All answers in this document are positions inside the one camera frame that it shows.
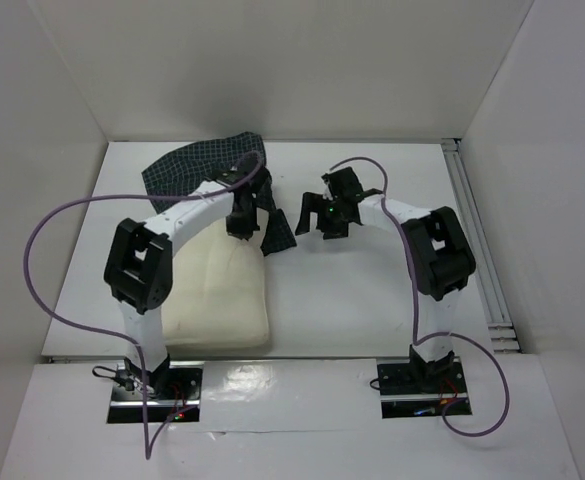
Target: foam pad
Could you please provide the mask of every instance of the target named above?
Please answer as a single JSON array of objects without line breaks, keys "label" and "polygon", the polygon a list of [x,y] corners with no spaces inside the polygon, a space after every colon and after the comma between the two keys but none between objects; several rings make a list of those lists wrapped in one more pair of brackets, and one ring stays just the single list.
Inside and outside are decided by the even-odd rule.
[{"label": "foam pad", "polygon": [[230,237],[225,219],[186,243],[173,260],[174,284],[162,306],[171,351],[248,348],[269,339],[261,231],[250,241]]}]

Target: green checkered cloth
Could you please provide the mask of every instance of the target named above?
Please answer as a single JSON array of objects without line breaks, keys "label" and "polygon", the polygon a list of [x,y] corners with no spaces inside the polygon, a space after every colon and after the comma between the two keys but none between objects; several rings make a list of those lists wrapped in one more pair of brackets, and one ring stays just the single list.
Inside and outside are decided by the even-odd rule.
[{"label": "green checkered cloth", "polygon": [[[189,195],[199,187],[207,175],[215,170],[232,168],[246,153],[252,151],[259,152],[267,164],[263,139],[260,135],[250,132],[177,148],[163,155],[143,171],[145,190],[148,195]],[[152,206],[160,213],[175,203],[177,202],[155,200],[152,201]],[[285,213],[276,208],[274,203],[271,178],[257,192],[256,205],[270,213],[261,243],[263,255],[295,247],[296,240]]]}]

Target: purple cable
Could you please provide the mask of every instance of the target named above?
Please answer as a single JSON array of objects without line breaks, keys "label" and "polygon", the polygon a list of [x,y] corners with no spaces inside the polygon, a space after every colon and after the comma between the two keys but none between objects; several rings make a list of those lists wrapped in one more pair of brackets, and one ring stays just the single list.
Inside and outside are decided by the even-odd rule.
[{"label": "purple cable", "polygon": [[413,307],[412,307],[412,312],[413,312],[412,344],[414,346],[419,346],[419,345],[423,344],[424,342],[427,342],[431,338],[435,338],[435,337],[448,337],[448,336],[450,336],[450,337],[464,340],[464,341],[470,343],[471,345],[474,345],[479,350],[481,350],[492,361],[492,363],[496,367],[497,371],[499,372],[499,376],[501,377],[501,382],[503,383],[503,391],[505,392],[505,406],[503,407],[503,413],[501,414],[501,417],[499,418],[499,420],[494,425],[492,425],[490,428],[488,428],[486,430],[482,430],[480,432],[464,432],[464,431],[459,430],[458,428],[450,425],[450,422],[448,421],[446,414],[451,406],[463,401],[463,399],[458,399],[454,402],[448,403],[445,407],[443,407],[443,410],[441,411],[441,418],[443,419],[443,423],[445,423],[445,425],[450,430],[452,430],[454,433],[461,435],[463,437],[474,438],[474,437],[484,437],[485,435],[489,435],[489,434],[493,433],[494,431],[496,431],[501,425],[503,425],[503,422],[505,422],[505,419],[508,416],[508,412],[510,411],[510,387],[508,385],[507,379],[505,378],[505,373],[503,372],[501,365],[499,365],[499,362],[496,359],[496,357],[492,353],[490,353],[485,347],[483,347],[483,345],[478,343],[476,340],[471,339],[470,337],[466,337],[465,335],[461,335],[459,333],[453,333],[453,332],[436,332],[436,333],[430,333],[429,335],[426,335],[423,338],[419,338],[419,290],[417,288],[416,281],[414,280],[414,278],[416,278],[415,277],[414,258],[412,256],[412,252],[410,251],[408,239],[405,236],[405,232],[403,231],[401,224],[394,217],[394,215],[392,215],[390,213],[390,211],[387,209],[387,206],[386,206],[385,197],[386,197],[387,190],[388,190],[388,173],[386,172],[385,168],[383,168],[383,166],[379,162],[377,162],[376,160],[373,160],[372,158],[368,158],[368,157],[347,158],[345,160],[340,161],[336,165],[333,165],[332,168],[330,168],[330,170],[334,170],[335,168],[338,168],[341,165],[345,165],[346,163],[351,163],[351,162],[359,161],[359,160],[373,164],[374,166],[376,166],[379,169],[379,171],[381,172],[381,175],[383,175],[383,196],[381,197],[381,210],[383,210],[383,213],[385,214],[385,216],[390,219],[390,221],[392,222],[392,224],[396,228],[397,232],[399,232],[399,235],[401,237],[401,242],[403,243],[403,248],[405,250],[405,258],[406,258],[406,261],[408,264],[408,273],[410,274],[410,278],[412,279],[412,305],[413,305]]},{"label": "purple cable", "polygon": [[52,219],[52,217],[56,216],[57,214],[61,213],[64,210],[67,210],[68,208],[74,207],[76,205],[82,205],[84,203],[92,203],[92,202],[102,202],[104,200],[167,200],[167,201],[174,201],[174,202],[195,201],[195,200],[201,200],[202,198],[216,197],[217,195],[221,195],[221,194],[236,190],[237,188],[241,187],[242,185],[245,185],[250,180],[252,180],[254,178],[254,176],[257,174],[257,172],[259,171],[259,169],[264,165],[263,157],[261,156],[261,154],[259,152],[256,152],[256,151],[246,153],[243,156],[243,158],[241,159],[241,162],[243,162],[243,160],[245,160],[245,158],[248,157],[249,155],[256,155],[256,157],[257,157],[257,165],[254,168],[254,170],[252,170],[245,178],[241,179],[239,182],[235,183],[234,185],[227,187],[227,188],[223,188],[221,190],[217,190],[215,192],[203,193],[203,194],[197,195],[197,196],[178,196],[178,195],[161,196],[161,195],[137,195],[137,194],[124,193],[124,194],[116,194],[116,195],[99,195],[97,197],[85,197],[85,198],[80,198],[78,200],[73,200],[73,201],[68,202],[68,203],[64,203],[63,205],[56,207],[54,210],[52,210],[50,213],[48,213],[45,217],[43,217],[43,219],[37,224],[37,226],[34,227],[34,230],[30,234],[30,238],[28,238],[28,241],[25,244],[25,251],[23,252],[23,276],[25,278],[25,284],[27,285],[28,290],[30,292],[30,295],[32,295],[32,298],[34,299],[34,301],[39,305],[39,307],[41,307],[41,309],[45,313],[47,313],[50,317],[58,320],[59,322],[65,324],[65,325],[68,325],[69,327],[78,328],[79,330],[85,330],[86,332],[101,333],[103,335],[109,335],[111,337],[121,338],[123,340],[130,342],[134,346],[134,348],[136,349],[136,351],[139,355],[139,361],[141,363],[141,395],[142,395],[142,399],[143,399],[141,413],[142,413],[142,418],[143,418],[143,440],[144,440],[144,445],[145,445],[145,459],[146,460],[149,460],[150,457],[152,456],[152,448],[154,446],[154,442],[155,442],[157,436],[159,435],[159,433],[161,432],[161,430],[163,430],[163,428],[166,425],[168,425],[175,418],[175,415],[186,412],[194,407],[193,406],[185,407],[181,410],[178,410],[174,415],[169,415],[165,419],[165,421],[161,424],[161,426],[158,428],[158,430],[154,433],[154,436],[150,440],[150,432],[149,432],[149,425],[148,425],[148,391],[147,391],[148,378],[147,378],[147,373],[145,370],[145,356],[143,355],[143,349],[141,348],[139,343],[134,338],[130,337],[129,335],[126,335],[126,334],[120,333],[120,332],[115,332],[113,330],[106,330],[104,328],[98,328],[98,327],[90,327],[88,325],[82,325],[80,323],[73,322],[71,320],[68,320],[67,318],[62,317],[61,315],[56,313],[54,310],[52,310],[50,307],[48,307],[45,304],[45,302],[43,301],[43,299],[41,298],[41,296],[39,295],[39,293],[36,291],[36,289],[34,288],[34,284],[32,283],[32,276],[30,274],[30,254],[32,251],[32,245],[34,244],[34,240],[36,239],[38,234],[41,232],[43,227]]}]

